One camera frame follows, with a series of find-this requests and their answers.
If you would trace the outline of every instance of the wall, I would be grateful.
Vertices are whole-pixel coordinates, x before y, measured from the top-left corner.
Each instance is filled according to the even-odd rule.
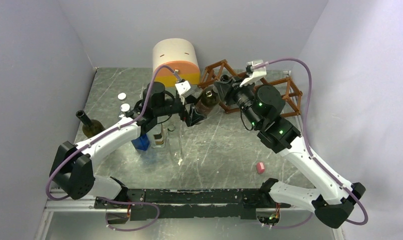
[[[33,239],[94,71],[56,1],[0,0],[0,240]]]
[[[366,186],[369,223],[345,223],[346,238],[403,239],[403,1],[331,0],[299,58],[313,75],[312,146]],[[293,74],[307,93],[305,71]]]
[[[201,69],[222,59],[239,69],[255,59],[298,56],[327,1],[60,0],[60,4],[96,67],[151,68],[157,42],[184,38],[193,43]]]

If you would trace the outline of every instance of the wine bottle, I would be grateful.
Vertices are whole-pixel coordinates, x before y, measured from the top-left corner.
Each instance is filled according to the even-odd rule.
[[[83,123],[82,132],[87,138],[92,138],[105,130],[101,122],[90,119],[83,110],[77,111],[76,117]]]
[[[220,101],[219,94],[215,91],[214,87],[208,86],[198,97],[195,109],[199,114],[207,116]]]

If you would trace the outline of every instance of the purple hose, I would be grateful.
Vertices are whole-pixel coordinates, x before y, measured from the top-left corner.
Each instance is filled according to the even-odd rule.
[[[158,68],[156,68],[156,70],[155,70],[154,73],[153,73],[153,77],[151,78],[151,81],[150,81],[150,84],[149,84],[148,90],[147,90],[147,95],[148,95],[148,96],[150,96],[150,93],[152,92],[153,83],[155,82],[155,78],[156,78],[157,74],[159,73],[159,71],[160,71],[162,68],[168,69],[169,71],[171,71],[171,72],[173,73],[173,75],[174,75],[178,80],[181,80],[181,78],[180,78],[180,76],[178,75],[178,73],[176,73],[172,68],[170,68],[170,67],[167,66],[167,65],[160,65]],[[145,98],[145,101],[144,101],[144,104],[143,104],[143,106],[142,106],[142,110],[141,110],[140,115],[138,115],[138,116],[137,116],[135,119],[133,119],[132,121],[120,125],[120,128],[124,128],[124,127],[126,127],[126,126],[129,126],[129,125],[135,123],[136,121],[138,121],[140,118],[142,118],[142,117],[143,117],[143,114],[146,112],[146,108],[147,108],[147,103],[148,103],[148,102],[149,102],[149,97],[146,97],[146,98]],[[114,128],[111,128],[111,129],[109,129],[109,130],[107,130],[107,131],[102,132],[100,135],[97,135],[96,138],[94,138],[92,141],[90,141],[89,145],[86,144],[86,145],[82,146],[82,147],[79,148],[78,150],[74,151],[70,156],[68,156],[68,157],[53,171],[53,173],[52,173],[52,174],[50,175],[50,177],[48,178],[48,182],[47,182],[47,184],[45,185],[45,194],[47,195],[47,197],[48,197],[49,199],[51,199],[51,200],[54,200],[54,201],[60,201],[60,200],[63,200],[63,199],[68,198],[69,195],[62,196],[62,197],[54,197],[54,196],[50,193],[50,185],[51,185],[51,183],[52,183],[54,177],[60,172],[60,169],[62,169],[62,168],[63,168],[72,158],[74,158],[78,153],[80,153],[80,152],[82,152],[83,150],[87,149],[88,147],[94,145],[95,143],[97,143],[98,141],[100,141],[101,139],[103,139],[104,137],[106,137],[107,135],[113,133],[113,132],[116,131],[116,130],[118,130],[118,127],[114,127]],[[149,203],[149,202],[118,202],[118,201],[110,200],[110,199],[107,199],[107,198],[104,198],[104,197],[101,198],[101,199],[103,199],[103,200],[105,200],[105,201],[108,201],[108,202],[111,202],[111,203],[123,204],[123,205],[129,205],[129,204],[144,204],[144,205],[150,205],[150,206],[154,206],[154,207],[157,209],[157,216],[156,216],[156,218],[155,218],[152,222],[150,222],[149,224],[147,224],[147,225],[145,225],[145,226],[142,226],[142,227],[139,227],[139,228],[136,228],[136,229],[129,229],[129,230],[128,230],[128,229],[119,229],[119,228],[110,227],[111,229],[115,229],[115,230],[117,230],[117,231],[136,231],[136,230],[144,229],[144,228],[146,228],[146,227],[152,225],[152,224],[158,219],[159,214],[160,214],[159,207],[158,207],[157,205],[153,204],[153,203]]]
[[[287,58],[281,58],[278,60],[274,60],[274,61],[267,61],[258,65],[255,65],[252,67],[253,70],[259,69],[259,68],[263,68],[269,64],[273,64],[273,63],[278,63],[278,62],[283,62],[283,61],[293,61],[293,62],[297,62],[299,64],[301,64],[304,69],[306,69],[307,72],[307,78],[309,81],[309,90],[307,92],[307,101],[306,101],[306,106],[304,107],[304,113],[303,113],[303,118],[302,118],[302,125],[303,125],[303,135],[304,135],[304,144],[306,145],[306,149],[307,152],[309,153],[310,157],[315,161],[316,164],[318,164],[318,166],[324,171],[326,172],[340,187],[343,186],[343,183],[336,177],[334,176],[324,165],[322,165],[322,163],[316,158],[314,157],[312,150],[311,150],[311,145],[309,144],[309,138],[308,138],[308,125],[307,125],[307,119],[308,119],[308,110],[309,110],[309,103],[311,102],[311,93],[312,93],[312,74],[311,74],[311,70],[309,69],[308,65],[306,65],[306,63],[304,63],[302,60],[297,59],[297,58],[293,58],[293,57],[287,57]],[[346,222],[354,224],[354,225],[365,225],[368,222],[368,213],[367,210],[365,209],[364,205],[361,203],[361,201],[359,201],[359,199],[346,187],[344,186],[343,189],[355,200],[355,202],[359,205],[360,209],[363,212],[363,216],[364,219],[362,222],[357,222],[357,221],[352,221],[349,219],[346,219]]]

